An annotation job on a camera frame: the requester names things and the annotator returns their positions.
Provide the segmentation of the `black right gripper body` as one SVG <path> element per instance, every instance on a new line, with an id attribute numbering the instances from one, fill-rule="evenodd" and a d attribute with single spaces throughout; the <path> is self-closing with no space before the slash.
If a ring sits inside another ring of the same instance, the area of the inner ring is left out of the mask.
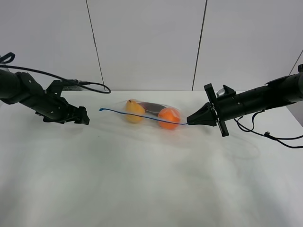
<path id="1" fill-rule="evenodd" d="M 212 84 L 207 84 L 204 86 L 205 92 L 207 94 L 209 103 L 212 105 L 213 110 L 217 115 L 217 123 L 219 125 L 222 137 L 229 136 L 229 132 L 226 126 L 226 121 L 232 119 L 237 104 L 235 102 L 235 95 L 225 96 L 218 98 L 214 92 Z"/>

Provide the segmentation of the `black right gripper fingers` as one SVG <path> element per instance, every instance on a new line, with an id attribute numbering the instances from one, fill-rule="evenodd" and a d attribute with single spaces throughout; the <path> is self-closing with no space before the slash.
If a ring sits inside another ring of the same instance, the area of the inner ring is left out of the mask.
<path id="1" fill-rule="evenodd" d="M 187 123 L 188 125 L 207 125 L 214 127 L 217 125 L 217 115 L 212 105 L 207 102 L 198 111 L 187 117 Z"/>

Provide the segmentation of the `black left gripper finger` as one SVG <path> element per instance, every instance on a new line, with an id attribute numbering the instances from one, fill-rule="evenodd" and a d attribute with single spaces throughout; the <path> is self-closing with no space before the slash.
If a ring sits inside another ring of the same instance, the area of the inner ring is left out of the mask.
<path id="1" fill-rule="evenodd" d="M 90 119 L 87 115 L 87 109 L 83 106 L 76 107 L 73 111 L 72 121 L 75 124 L 89 125 Z"/>

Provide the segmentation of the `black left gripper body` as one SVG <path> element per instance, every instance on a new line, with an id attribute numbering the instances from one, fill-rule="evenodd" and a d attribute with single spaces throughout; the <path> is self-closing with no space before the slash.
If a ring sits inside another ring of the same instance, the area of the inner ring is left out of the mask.
<path id="1" fill-rule="evenodd" d="M 61 93 L 69 84 L 62 80 L 54 80 L 44 90 L 44 107 L 39 107 L 35 114 L 43 117 L 44 122 L 65 123 L 78 119 L 77 107 L 72 106 L 67 100 L 61 97 Z"/>

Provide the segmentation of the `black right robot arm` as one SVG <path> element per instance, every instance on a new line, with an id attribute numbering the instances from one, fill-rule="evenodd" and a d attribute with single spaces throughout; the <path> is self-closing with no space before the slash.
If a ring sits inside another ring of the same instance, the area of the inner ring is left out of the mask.
<path id="1" fill-rule="evenodd" d="M 236 93 L 224 85 L 215 92 L 212 84 L 204 86 L 209 102 L 187 117 L 188 125 L 218 125 L 223 137 L 228 136 L 225 122 L 237 117 L 291 105 L 303 100 L 303 74 L 275 79 L 266 85 Z"/>

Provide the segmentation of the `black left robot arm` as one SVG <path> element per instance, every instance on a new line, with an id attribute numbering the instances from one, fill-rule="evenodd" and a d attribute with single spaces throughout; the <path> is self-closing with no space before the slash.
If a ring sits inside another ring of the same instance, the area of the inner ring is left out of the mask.
<path id="1" fill-rule="evenodd" d="M 75 107 L 61 97 L 68 81 L 54 80 L 47 89 L 26 72 L 0 71 L 0 100 L 8 105 L 20 103 L 43 117 L 44 122 L 89 124 L 85 107 Z"/>

